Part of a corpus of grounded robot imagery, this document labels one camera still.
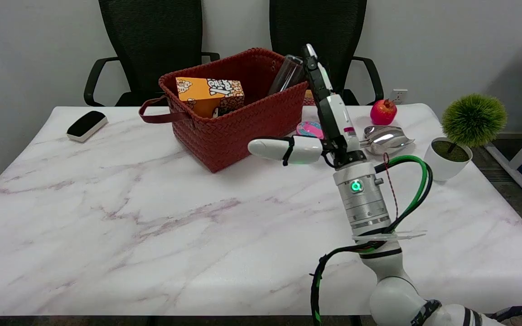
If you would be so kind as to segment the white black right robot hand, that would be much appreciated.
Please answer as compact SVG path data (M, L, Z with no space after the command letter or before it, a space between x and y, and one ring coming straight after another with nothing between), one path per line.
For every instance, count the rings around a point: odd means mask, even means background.
M312 164L331 155L326 163L335 169L363 163L367 157L341 95L334 92L327 70L313 46L302 48L303 71L317 108L323 137L292 135L284 138L255 138L248 143L252 155L282 162L282 165Z

